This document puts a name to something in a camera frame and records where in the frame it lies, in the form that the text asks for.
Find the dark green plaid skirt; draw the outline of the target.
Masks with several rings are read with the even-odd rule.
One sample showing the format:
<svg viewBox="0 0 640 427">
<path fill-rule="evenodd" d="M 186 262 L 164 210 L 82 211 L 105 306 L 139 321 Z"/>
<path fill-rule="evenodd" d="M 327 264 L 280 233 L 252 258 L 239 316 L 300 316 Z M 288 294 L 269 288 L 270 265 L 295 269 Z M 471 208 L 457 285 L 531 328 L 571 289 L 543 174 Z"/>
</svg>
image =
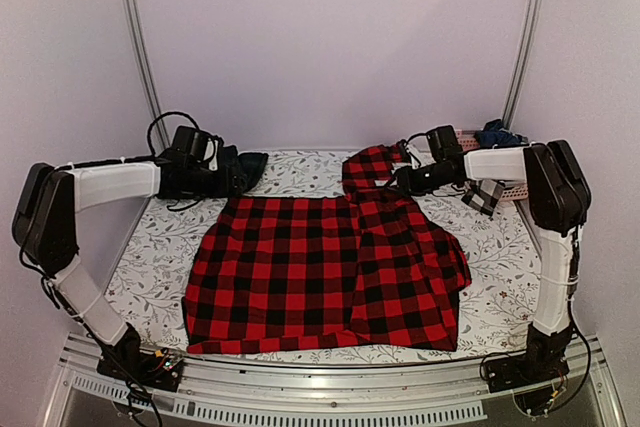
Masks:
<svg viewBox="0 0 640 427">
<path fill-rule="evenodd" d="M 207 195 L 208 174 L 213 171 L 207 169 L 203 159 L 202 156 L 166 149 L 156 159 L 156 165 L 161 170 L 157 197 L 173 200 L 237 197 Z M 235 146 L 223 147 L 218 153 L 218 169 L 241 167 L 248 178 L 248 187 L 245 192 L 247 193 L 257 186 L 266 168 L 267 160 L 266 153 L 239 154 Z"/>
</svg>

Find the red black plaid shirt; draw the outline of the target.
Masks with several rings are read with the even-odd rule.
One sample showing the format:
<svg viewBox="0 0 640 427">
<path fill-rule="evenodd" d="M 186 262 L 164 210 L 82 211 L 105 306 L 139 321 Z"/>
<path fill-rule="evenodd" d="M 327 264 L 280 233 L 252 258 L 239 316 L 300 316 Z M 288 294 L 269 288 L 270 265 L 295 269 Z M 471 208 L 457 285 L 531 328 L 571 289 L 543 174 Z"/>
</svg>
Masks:
<svg viewBox="0 0 640 427">
<path fill-rule="evenodd" d="M 230 199 L 183 299 L 192 354 L 385 344 L 453 351 L 471 274 L 457 239 L 388 185 L 400 144 L 342 165 L 339 197 Z"/>
</svg>

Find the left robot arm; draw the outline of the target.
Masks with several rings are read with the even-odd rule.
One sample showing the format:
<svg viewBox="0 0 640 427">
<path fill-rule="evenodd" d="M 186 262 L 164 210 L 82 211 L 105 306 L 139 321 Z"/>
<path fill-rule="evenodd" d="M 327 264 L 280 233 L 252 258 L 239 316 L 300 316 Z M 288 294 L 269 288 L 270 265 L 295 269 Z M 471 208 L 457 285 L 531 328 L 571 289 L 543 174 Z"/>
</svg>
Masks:
<svg viewBox="0 0 640 427">
<path fill-rule="evenodd" d="M 116 345 L 111 366 L 128 381 L 148 373 L 148 359 L 129 343 L 126 321 L 81 251 L 90 221 L 110 207 L 141 207 L 152 198 L 197 204 L 248 192 L 255 181 L 238 149 L 181 113 L 169 145 L 147 153 L 60 165 L 36 163 L 22 187 L 11 226 L 22 266 L 40 278 L 52 304 L 98 342 Z"/>
</svg>

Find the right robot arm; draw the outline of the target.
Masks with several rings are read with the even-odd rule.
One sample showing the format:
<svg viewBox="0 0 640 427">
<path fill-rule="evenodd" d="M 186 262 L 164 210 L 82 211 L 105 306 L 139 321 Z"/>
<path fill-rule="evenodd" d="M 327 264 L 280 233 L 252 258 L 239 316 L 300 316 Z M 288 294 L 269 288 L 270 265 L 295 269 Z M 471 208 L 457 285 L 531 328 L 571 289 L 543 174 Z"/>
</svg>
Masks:
<svg viewBox="0 0 640 427">
<path fill-rule="evenodd" d="M 591 191 L 565 140 L 466 151 L 451 125 L 421 134 L 433 162 L 423 164 L 409 139 L 400 142 L 408 156 L 385 186 L 404 195 L 430 194 L 467 181 L 511 182 L 527 187 L 530 217 L 540 245 L 541 276 L 537 307 L 527 343 L 572 334 L 571 302 L 578 283 L 582 229 Z"/>
</svg>

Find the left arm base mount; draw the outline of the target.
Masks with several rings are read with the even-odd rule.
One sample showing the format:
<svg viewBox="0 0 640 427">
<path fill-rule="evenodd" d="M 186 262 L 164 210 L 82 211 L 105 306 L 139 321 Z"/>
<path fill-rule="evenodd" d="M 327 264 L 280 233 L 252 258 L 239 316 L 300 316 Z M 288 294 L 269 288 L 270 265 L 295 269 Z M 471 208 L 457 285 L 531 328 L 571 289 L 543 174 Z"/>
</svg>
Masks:
<svg viewBox="0 0 640 427">
<path fill-rule="evenodd" d="M 154 352 L 140 349 L 137 339 L 123 338 L 116 346 L 96 343 L 101 349 L 97 372 L 114 379 L 129 381 L 167 392 L 176 392 L 182 379 L 184 363 L 180 355 L 162 348 Z"/>
</svg>

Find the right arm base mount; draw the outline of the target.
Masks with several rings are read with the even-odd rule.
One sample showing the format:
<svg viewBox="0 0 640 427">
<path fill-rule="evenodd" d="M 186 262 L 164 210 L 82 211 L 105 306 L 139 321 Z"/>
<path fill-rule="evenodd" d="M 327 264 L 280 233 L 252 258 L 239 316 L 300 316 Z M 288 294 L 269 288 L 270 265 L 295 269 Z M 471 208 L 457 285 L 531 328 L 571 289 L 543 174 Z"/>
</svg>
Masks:
<svg viewBox="0 0 640 427">
<path fill-rule="evenodd" d="M 568 374 L 569 366 L 563 354 L 545 358 L 537 347 L 532 353 L 490 353 L 479 366 L 480 378 L 489 391 L 510 391 L 517 409 L 529 418 L 550 413 L 566 392 Z"/>
</svg>

